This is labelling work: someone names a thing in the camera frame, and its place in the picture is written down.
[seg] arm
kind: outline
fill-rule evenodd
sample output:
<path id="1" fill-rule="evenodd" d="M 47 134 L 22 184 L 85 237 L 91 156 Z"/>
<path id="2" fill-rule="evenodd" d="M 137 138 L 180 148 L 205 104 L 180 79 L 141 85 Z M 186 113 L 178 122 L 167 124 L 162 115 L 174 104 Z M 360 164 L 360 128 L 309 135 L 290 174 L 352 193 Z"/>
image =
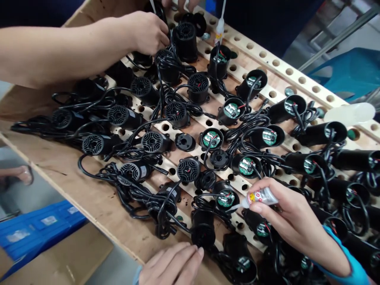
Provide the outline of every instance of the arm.
<path id="1" fill-rule="evenodd" d="M 267 219 L 288 244 L 317 263 L 329 279 L 341 284 L 369 283 L 363 267 L 330 229 L 323 228 L 304 196 L 267 177 L 255 183 L 248 192 L 265 187 L 269 187 L 278 199 L 282 212 L 277 213 L 259 202 L 253 203 L 250 210 Z"/>
<path id="2" fill-rule="evenodd" d="M 106 70 L 127 53 L 155 54 L 168 28 L 152 13 L 105 18 L 77 28 L 0 29 L 0 80 L 41 88 Z"/>

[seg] white label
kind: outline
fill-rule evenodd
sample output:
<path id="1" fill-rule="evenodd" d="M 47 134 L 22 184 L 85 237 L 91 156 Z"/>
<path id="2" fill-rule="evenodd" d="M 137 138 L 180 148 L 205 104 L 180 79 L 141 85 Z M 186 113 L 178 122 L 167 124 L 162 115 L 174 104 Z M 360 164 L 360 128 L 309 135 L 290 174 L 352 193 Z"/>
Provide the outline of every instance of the white label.
<path id="1" fill-rule="evenodd" d="M 141 178 L 145 177 L 145 175 L 146 175 L 146 167 L 142 166 L 142 167 L 140 167 L 140 170 L 141 170 Z"/>
<path id="2" fill-rule="evenodd" d="M 166 189 L 166 191 L 168 191 L 168 192 L 170 192 L 171 190 L 172 190 L 171 187 L 169 187 L 168 189 Z M 174 196 L 174 198 L 175 198 L 175 196 L 177 196 L 177 192 L 175 192 L 175 191 L 173 191 L 171 194 Z"/>
<path id="3" fill-rule="evenodd" d="M 45 226 L 50 226 L 54 224 L 55 222 L 57 222 L 57 219 L 54 216 L 49 216 L 45 219 L 42 219 L 41 222 L 43 222 Z"/>
<path id="4" fill-rule="evenodd" d="M 78 209 L 77 209 L 76 207 L 73 206 L 73 207 L 67 209 L 67 211 L 72 215 L 72 214 L 78 212 Z"/>
<path id="5" fill-rule="evenodd" d="M 81 118 L 83 119 L 83 116 L 81 114 L 78 114 L 77 112 L 73 112 L 74 116 L 76 116 L 77 118 Z"/>
<path id="6" fill-rule="evenodd" d="M 22 230 L 17 230 L 12 235 L 8 235 L 6 237 L 9 242 L 15 243 L 22 240 L 23 238 L 27 236 L 30 236 L 30 232 L 28 232 L 28 230 L 26 229 L 22 229 Z"/>
<path id="7" fill-rule="evenodd" d="M 129 115 L 130 115 L 131 117 L 133 117 L 133 118 L 136 117 L 136 116 L 135 116 L 135 113 L 134 113 L 133 111 L 131 111 L 131 110 L 129 110 L 129 109 L 127 109 L 127 110 L 128 110 Z"/>

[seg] human hand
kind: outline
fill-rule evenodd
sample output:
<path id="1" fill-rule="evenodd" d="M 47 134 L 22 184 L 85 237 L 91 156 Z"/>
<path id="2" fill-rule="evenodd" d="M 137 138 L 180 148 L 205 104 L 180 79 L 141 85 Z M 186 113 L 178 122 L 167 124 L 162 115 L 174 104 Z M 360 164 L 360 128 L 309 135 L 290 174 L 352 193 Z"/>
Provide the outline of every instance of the human hand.
<path id="1" fill-rule="evenodd" d="M 180 12 L 185 12 L 184 6 L 185 6 L 186 0 L 178 0 L 178 10 Z M 193 12 L 194 8 L 199 4 L 200 0 L 189 0 L 188 10 L 189 12 Z M 173 0 L 162 0 L 162 6 L 165 8 L 170 7 L 173 3 Z"/>
<path id="2" fill-rule="evenodd" d="M 331 273 L 341 277 L 350 275 L 345 254 L 323 229 L 305 197 L 268 177 L 253 184 L 248 193 L 265 187 L 277 198 L 282 212 L 277 213 L 260 202 L 253 203 L 250 210 L 267 219 L 288 244 Z"/>
<path id="3" fill-rule="evenodd" d="M 188 242 L 159 251 L 144 266 L 140 285 L 190 285 L 194 283 L 204 256 L 203 248 Z"/>
<path id="4" fill-rule="evenodd" d="M 153 13 L 137 11 L 119 19 L 124 33 L 130 33 L 128 41 L 134 51 L 155 55 L 170 44 L 167 25 Z"/>

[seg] forearm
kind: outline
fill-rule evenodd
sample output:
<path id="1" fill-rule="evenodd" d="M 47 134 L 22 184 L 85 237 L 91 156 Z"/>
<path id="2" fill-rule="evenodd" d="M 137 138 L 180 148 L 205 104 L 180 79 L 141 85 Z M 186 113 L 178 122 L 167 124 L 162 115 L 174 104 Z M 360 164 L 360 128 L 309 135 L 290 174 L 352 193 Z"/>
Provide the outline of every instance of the forearm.
<path id="1" fill-rule="evenodd" d="M 127 33 L 116 18 L 78 28 L 0 29 L 0 80 L 41 88 L 98 74 L 134 49 Z"/>

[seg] person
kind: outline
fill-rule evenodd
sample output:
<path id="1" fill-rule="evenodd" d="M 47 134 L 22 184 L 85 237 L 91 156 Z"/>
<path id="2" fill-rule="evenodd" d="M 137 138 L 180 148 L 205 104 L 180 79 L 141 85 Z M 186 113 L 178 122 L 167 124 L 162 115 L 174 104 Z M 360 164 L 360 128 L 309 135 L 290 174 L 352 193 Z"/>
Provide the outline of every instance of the person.
<path id="1" fill-rule="evenodd" d="M 193 10 L 199 0 L 191 0 Z M 163 0 L 169 7 L 171 1 Z M 184 0 L 179 1 L 184 11 Z M 167 25 L 153 13 L 137 11 L 73 27 L 0 29 L 0 80 L 41 89 L 105 71 L 131 51 L 155 55 L 169 45 Z"/>
<path id="2" fill-rule="evenodd" d="M 366 285 L 373 283 L 363 267 L 329 228 L 324 228 L 304 196 L 292 191 L 273 178 L 265 177 L 248 190 L 252 193 L 269 187 L 282 211 L 257 202 L 250 210 L 272 224 L 292 247 L 309 257 L 325 273 L 332 284 Z M 189 243 L 178 243 L 159 251 L 140 268 L 134 285 L 193 284 L 204 256 L 204 249 Z"/>
<path id="3" fill-rule="evenodd" d="M 33 183 L 33 174 L 30 167 L 22 165 L 14 168 L 0 169 L 0 181 L 6 187 L 6 179 L 8 177 L 16 177 L 24 182 L 25 186 L 29 186 Z"/>

